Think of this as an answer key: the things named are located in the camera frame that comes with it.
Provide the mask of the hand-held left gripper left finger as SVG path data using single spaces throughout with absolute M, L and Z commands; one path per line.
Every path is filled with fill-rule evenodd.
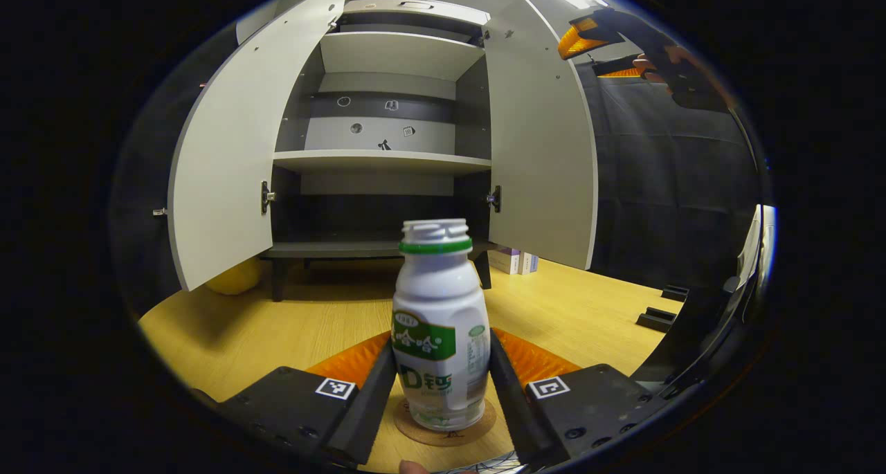
M 308 370 L 277 367 L 219 402 L 218 411 L 290 454 L 339 466 L 365 465 L 395 375 L 386 330 Z

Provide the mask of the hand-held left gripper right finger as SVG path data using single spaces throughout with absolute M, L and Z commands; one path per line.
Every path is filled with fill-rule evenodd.
M 489 370 L 516 456 L 534 470 L 601 464 L 667 405 L 610 365 L 582 369 L 497 328 Z

